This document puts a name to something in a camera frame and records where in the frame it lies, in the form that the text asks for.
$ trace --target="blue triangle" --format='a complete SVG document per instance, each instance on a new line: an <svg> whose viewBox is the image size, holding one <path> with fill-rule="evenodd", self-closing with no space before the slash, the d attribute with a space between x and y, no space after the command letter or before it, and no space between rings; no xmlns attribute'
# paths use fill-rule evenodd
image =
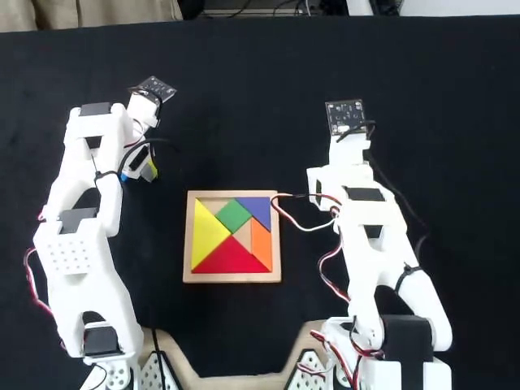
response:
<svg viewBox="0 0 520 390"><path fill-rule="evenodd" d="M237 197L239 202L251 215L271 231L271 200L268 197Z"/></svg>

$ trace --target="wooden base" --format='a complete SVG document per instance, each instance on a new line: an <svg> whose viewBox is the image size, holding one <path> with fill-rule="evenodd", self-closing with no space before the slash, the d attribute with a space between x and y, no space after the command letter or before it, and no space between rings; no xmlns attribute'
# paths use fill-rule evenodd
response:
<svg viewBox="0 0 520 390"><path fill-rule="evenodd" d="M303 349L315 349L322 362L326 361L322 345L309 335L309 331L319 330L323 321L310 321L305 323L298 334L292 347L284 369L277 374L265 375L240 375L201 378L193 370L179 345L164 331L157 330L159 347L166 352L175 375L183 390L282 390L288 382ZM143 328L145 332L145 346L139 359L139 364L144 364L147 357L154 350L152 333L150 329Z"/></svg>

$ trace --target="circuit board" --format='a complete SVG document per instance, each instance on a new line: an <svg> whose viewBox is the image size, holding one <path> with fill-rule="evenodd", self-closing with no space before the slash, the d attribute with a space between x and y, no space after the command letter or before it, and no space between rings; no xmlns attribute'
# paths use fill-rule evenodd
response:
<svg viewBox="0 0 520 390"><path fill-rule="evenodd" d="M332 136L340 136L365 121L361 99L325 103L328 127Z"/></svg>
<svg viewBox="0 0 520 390"><path fill-rule="evenodd" d="M146 91L151 91L155 95L161 98L163 103L166 103L168 99L170 99L173 95L176 94L177 90L161 81L155 76L151 76L142 83L140 83L137 87L140 87Z"/></svg>

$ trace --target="yellow component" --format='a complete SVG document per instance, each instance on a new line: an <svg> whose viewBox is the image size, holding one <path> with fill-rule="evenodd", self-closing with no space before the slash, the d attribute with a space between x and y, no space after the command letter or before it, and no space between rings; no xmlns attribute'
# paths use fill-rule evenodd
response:
<svg viewBox="0 0 520 390"><path fill-rule="evenodd" d="M153 175L153 178L154 179L157 179L157 177L159 176L159 171L157 170L157 167L155 166L154 162L152 161L152 159L150 159L148 161L148 165L150 167L150 169L152 170L152 175Z"/></svg>
<svg viewBox="0 0 520 390"><path fill-rule="evenodd" d="M198 266L231 233L202 203L195 199L193 215L192 269Z"/></svg>

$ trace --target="tangram puzzle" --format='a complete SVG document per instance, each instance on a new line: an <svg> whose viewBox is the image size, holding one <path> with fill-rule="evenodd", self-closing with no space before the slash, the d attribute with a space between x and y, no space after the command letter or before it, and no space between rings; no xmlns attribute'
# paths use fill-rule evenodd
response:
<svg viewBox="0 0 520 390"><path fill-rule="evenodd" d="M276 191L189 191L185 283L280 282Z"/></svg>

